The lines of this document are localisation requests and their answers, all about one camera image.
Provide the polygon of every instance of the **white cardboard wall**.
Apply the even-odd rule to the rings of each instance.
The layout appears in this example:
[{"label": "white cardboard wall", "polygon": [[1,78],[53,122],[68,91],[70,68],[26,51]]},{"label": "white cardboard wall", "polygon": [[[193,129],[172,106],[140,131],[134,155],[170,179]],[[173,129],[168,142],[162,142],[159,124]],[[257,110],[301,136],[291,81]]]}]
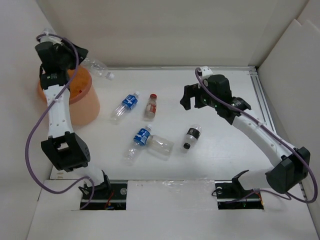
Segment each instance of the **white cardboard wall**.
[{"label": "white cardboard wall", "polygon": [[297,20],[301,24],[309,20],[320,29],[320,0],[310,0]]},{"label": "white cardboard wall", "polygon": [[[319,121],[320,31],[309,20],[294,20],[258,70],[259,77],[289,140],[311,152],[310,166],[320,181]],[[313,194],[310,178],[303,182],[309,198]],[[309,204],[320,229],[320,199]]]},{"label": "white cardboard wall", "polygon": [[[0,14],[0,239],[27,237],[38,187],[26,168],[25,141],[39,117],[36,82],[40,60],[35,37],[48,21],[34,0],[1,0]],[[31,143],[30,158],[40,180],[48,179],[52,165],[41,152],[46,127],[40,126]]]},{"label": "white cardboard wall", "polygon": [[37,1],[110,66],[256,66],[308,0]]}]

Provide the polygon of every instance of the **robotic arm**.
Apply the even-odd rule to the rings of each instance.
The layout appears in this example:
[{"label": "robotic arm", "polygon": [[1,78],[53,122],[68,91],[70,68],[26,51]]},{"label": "robotic arm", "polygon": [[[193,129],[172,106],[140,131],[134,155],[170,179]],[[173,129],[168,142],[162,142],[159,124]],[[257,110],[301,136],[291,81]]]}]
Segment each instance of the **robotic arm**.
[{"label": "robotic arm", "polygon": [[[214,75],[207,66],[201,67],[198,75],[207,89],[218,99],[259,120],[251,109],[251,106],[245,100],[232,96],[229,80],[225,76],[220,74]],[[265,172],[266,180],[270,187],[276,192],[280,194],[287,193],[293,186],[307,177],[307,168],[283,144],[268,135],[266,131],[261,128],[260,124],[257,124],[240,112],[234,111],[213,99],[198,83],[184,87],[184,94],[180,104],[183,105],[185,110],[191,109],[190,98],[193,97],[195,98],[195,108],[205,106],[215,108],[220,117],[243,132],[263,151],[273,165],[273,169]],[[278,136],[278,138],[292,147],[309,165],[310,152],[305,147],[298,149],[290,143],[285,142],[281,137]],[[237,179],[244,173],[245,172],[238,174],[236,176]]]},{"label": "robotic arm", "polygon": [[[88,50],[74,46],[81,63],[86,58]],[[108,176],[92,163],[89,164],[91,157],[88,146],[72,128],[69,111],[70,90],[66,89],[56,99],[70,80],[68,70],[74,70],[76,67],[76,56],[72,47],[67,41],[57,41],[53,37],[44,36],[35,46],[35,50],[42,62],[39,77],[47,105],[56,101],[48,112],[48,138],[41,142],[42,151],[57,170],[75,171],[81,176],[89,176],[95,185],[94,193],[110,195],[112,190]],[[92,186],[85,185],[84,188],[80,187],[80,190],[90,195]]]}]

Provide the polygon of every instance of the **blue label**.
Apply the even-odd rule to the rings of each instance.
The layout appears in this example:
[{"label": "blue label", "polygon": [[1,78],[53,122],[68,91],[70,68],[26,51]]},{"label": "blue label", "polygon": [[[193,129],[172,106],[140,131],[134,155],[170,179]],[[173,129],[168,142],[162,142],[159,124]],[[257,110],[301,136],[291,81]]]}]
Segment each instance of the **blue label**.
[{"label": "blue label", "polygon": [[140,131],[134,136],[133,140],[141,145],[144,146],[147,143],[147,139],[150,136],[150,132],[148,130],[141,128]]},{"label": "blue label", "polygon": [[126,105],[128,108],[133,109],[134,106],[137,104],[138,99],[134,95],[128,95],[123,101],[122,104]]}]

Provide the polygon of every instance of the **empty plastic bottle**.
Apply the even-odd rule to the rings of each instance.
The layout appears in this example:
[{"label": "empty plastic bottle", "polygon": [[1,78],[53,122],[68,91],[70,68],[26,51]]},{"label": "empty plastic bottle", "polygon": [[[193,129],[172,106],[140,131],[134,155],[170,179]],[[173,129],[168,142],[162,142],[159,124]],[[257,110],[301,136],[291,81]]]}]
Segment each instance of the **empty plastic bottle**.
[{"label": "empty plastic bottle", "polygon": [[87,56],[81,63],[81,66],[86,68],[92,75],[96,77],[109,80],[115,78],[115,75],[108,70],[108,67],[103,62],[100,62],[98,59],[93,57]]},{"label": "empty plastic bottle", "polygon": [[152,135],[147,140],[147,146],[160,154],[169,156],[174,147],[174,143],[163,137]]},{"label": "empty plastic bottle", "polygon": [[124,115],[130,112],[138,102],[140,93],[136,91],[134,94],[129,94],[119,106],[111,113],[111,121],[118,124]]},{"label": "empty plastic bottle", "polygon": [[141,128],[139,132],[134,136],[133,141],[128,149],[128,151],[124,154],[124,164],[127,166],[132,166],[137,157],[140,155],[141,151],[147,144],[147,140],[150,136],[151,125],[148,124],[145,128]]},{"label": "empty plastic bottle", "polygon": [[184,136],[183,148],[185,148],[186,150],[189,150],[191,147],[193,147],[196,144],[200,135],[201,135],[201,126],[199,126],[198,124],[193,124],[189,128],[186,135]]}]

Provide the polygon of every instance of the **white bottle cap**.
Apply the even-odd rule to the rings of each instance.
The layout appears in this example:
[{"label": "white bottle cap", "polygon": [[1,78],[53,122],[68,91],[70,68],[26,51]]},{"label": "white bottle cap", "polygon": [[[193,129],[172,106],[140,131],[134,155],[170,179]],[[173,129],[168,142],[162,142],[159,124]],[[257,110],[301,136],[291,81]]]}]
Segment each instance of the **white bottle cap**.
[{"label": "white bottle cap", "polygon": [[115,78],[115,75],[112,72],[108,72],[108,74],[105,77],[109,80],[113,80]]}]

